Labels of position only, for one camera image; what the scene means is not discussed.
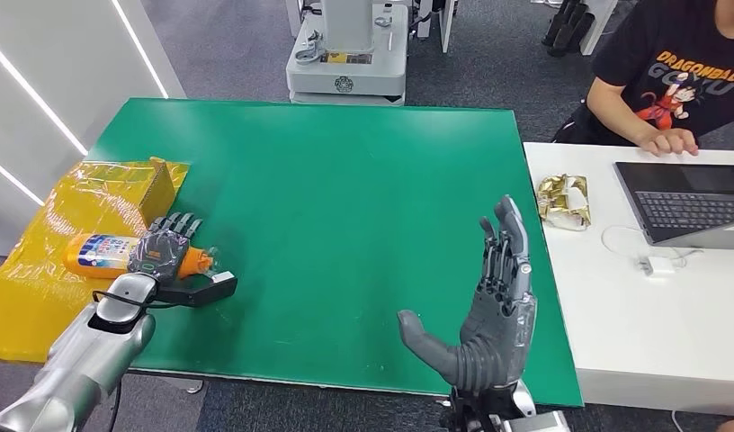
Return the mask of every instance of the black t-shirt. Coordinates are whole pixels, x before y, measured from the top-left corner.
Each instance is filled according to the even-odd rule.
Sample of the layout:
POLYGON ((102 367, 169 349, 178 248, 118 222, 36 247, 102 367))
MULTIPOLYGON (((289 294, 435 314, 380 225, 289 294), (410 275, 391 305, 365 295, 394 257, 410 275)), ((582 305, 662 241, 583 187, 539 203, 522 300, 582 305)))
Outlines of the black t-shirt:
MULTIPOLYGON (((714 22, 716 0, 641 0, 597 53, 595 75, 660 130, 696 137, 734 122, 734 40, 714 22)), ((597 144, 631 145, 582 105, 572 115, 597 144)))

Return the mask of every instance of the laptop keyboard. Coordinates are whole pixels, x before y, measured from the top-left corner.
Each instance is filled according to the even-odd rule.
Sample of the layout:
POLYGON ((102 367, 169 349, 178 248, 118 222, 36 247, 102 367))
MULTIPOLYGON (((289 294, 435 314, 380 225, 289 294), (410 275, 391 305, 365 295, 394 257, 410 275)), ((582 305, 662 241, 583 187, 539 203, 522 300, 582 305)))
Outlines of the laptop keyboard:
POLYGON ((734 195, 637 192, 654 228, 704 230, 734 221, 734 195))

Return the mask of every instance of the laptop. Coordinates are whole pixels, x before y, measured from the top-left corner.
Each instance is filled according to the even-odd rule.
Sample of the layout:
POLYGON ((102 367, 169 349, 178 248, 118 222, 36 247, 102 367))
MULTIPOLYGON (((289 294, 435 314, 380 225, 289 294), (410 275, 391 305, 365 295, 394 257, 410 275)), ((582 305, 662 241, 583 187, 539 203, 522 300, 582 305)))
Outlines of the laptop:
POLYGON ((734 249, 734 166, 616 162, 653 246, 734 249))

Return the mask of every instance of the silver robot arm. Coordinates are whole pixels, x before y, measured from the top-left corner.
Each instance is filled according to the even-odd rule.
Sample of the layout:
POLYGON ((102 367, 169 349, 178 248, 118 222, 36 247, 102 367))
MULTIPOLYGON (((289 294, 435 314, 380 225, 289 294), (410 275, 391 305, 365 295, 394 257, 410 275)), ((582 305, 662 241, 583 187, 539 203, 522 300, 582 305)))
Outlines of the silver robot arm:
POLYGON ((52 344, 33 386, 0 412, 0 432, 79 430, 152 338, 155 318, 148 309, 200 307, 235 292, 237 278, 230 272, 213 275, 200 288, 176 280, 190 238, 202 223, 194 220, 187 229, 191 218, 191 213, 175 212, 153 222, 130 256, 130 273, 106 292, 93 292, 94 301, 52 344))
POLYGON ((398 313, 404 345, 452 386, 452 413, 444 425, 455 432, 568 431, 559 411, 537 415, 521 376, 531 346, 536 297, 532 294, 529 240, 521 213, 505 195, 494 209, 498 231, 484 230, 483 268, 460 344, 448 346, 425 331, 411 310, 398 313))
POLYGON ((216 274, 211 281, 188 292, 159 290, 157 280, 147 274, 119 276, 102 299, 87 304, 52 344, 33 386, 0 412, 0 432, 80 430, 152 338, 155 319, 147 313, 150 303, 165 296, 174 302, 153 306, 200 306, 231 295, 237 286, 230 272, 216 274))

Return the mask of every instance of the yellow plastic bag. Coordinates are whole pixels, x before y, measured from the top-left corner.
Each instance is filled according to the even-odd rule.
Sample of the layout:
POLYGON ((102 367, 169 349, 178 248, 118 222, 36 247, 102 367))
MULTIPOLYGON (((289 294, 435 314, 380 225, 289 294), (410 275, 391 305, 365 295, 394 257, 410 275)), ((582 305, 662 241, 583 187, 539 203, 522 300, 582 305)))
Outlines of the yellow plastic bag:
POLYGON ((81 232, 140 237, 188 169, 160 159, 81 162, 59 179, 0 268, 0 360, 43 363, 91 292, 110 286, 66 270, 68 241, 81 232))

